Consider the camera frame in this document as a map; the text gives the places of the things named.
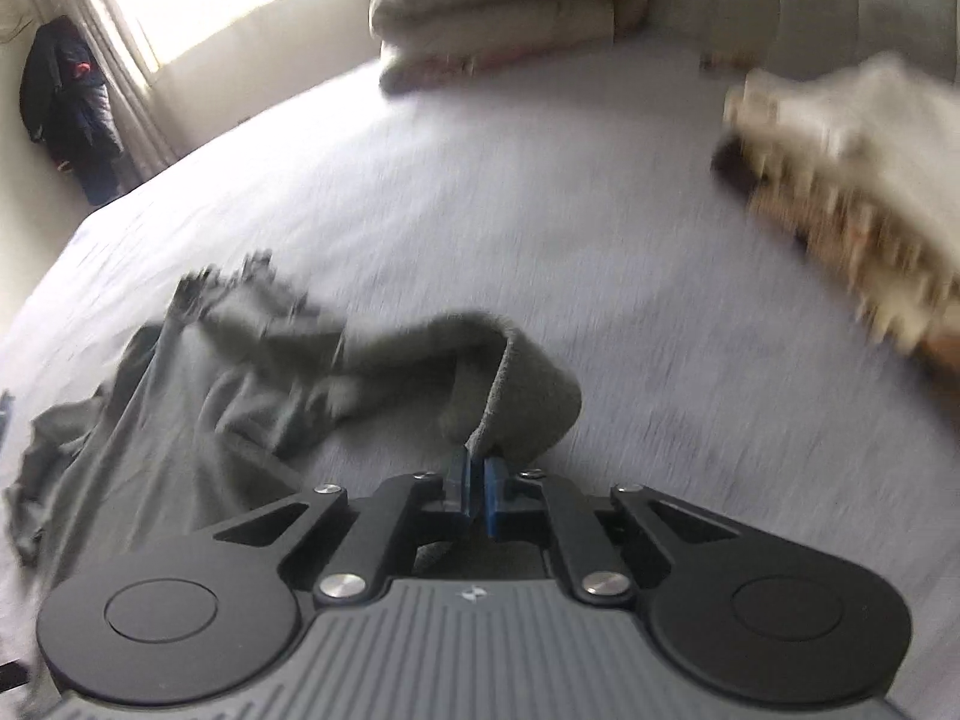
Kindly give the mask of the beige patterned bag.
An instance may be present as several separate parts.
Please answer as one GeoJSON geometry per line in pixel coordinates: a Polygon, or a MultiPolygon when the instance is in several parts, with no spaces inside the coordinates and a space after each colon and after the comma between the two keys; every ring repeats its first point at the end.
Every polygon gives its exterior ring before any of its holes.
{"type": "Polygon", "coordinates": [[[808,82],[750,71],[715,168],[804,242],[902,355],[958,367],[958,88],[877,54],[808,82]]]}

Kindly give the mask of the dark hanging jacket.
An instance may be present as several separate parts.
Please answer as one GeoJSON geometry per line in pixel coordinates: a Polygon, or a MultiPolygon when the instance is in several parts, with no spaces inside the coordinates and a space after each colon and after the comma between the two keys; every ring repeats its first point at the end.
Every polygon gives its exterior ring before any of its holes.
{"type": "Polygon", "coordinates": [[[20,114],[32,143],[55,169],[73,174],[88,203],[119,195],[124,156],[107,78],[80,28],[62,15],[37,28],[20,83],[20,114]]]}

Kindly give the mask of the beige curtain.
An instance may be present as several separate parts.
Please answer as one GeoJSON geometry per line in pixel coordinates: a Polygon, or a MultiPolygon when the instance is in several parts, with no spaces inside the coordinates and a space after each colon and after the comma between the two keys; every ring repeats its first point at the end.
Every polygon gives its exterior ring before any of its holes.
{"type": "Polygon", "coordinates": [[[156,88],[160,66],[121,0],[31,0],[31,6],[44,21],[70,18],[103,67],[130,185],[153,179],[185,156],[182,133],[156,88]]]}

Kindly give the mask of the dark grey long-sleeve shirt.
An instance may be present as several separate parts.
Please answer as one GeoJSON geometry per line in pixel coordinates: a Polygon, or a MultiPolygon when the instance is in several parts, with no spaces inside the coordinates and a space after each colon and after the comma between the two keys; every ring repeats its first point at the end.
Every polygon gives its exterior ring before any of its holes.
{"type": "Polygon", "coordinates": [[[301,491],[340,427],[438,400],[470,460],[524,465],[578,419],[581,390],[516,323],[452,312],[364,327],[277,277],[263,255],[179,281],[91,397],[43,411],[7,489],[23,566],[82,567],[301,491]]]}

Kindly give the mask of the grey bed sheet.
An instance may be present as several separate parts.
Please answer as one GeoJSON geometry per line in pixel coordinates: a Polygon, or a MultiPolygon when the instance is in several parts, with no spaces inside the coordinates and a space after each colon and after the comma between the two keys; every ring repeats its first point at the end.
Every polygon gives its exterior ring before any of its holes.
{"type": "Polygon", "coordinates": [[[958,419],[923,369],[709,172],[726,82],[657,37],[387,99],[361,67],[78,227],[2,340],[13,478],[178,281],[270,252],[361,327],[508,317],[578,378],[547,466],[646,483],[847,557],[913,613],[893,688],[958,712],[958,419]]]}

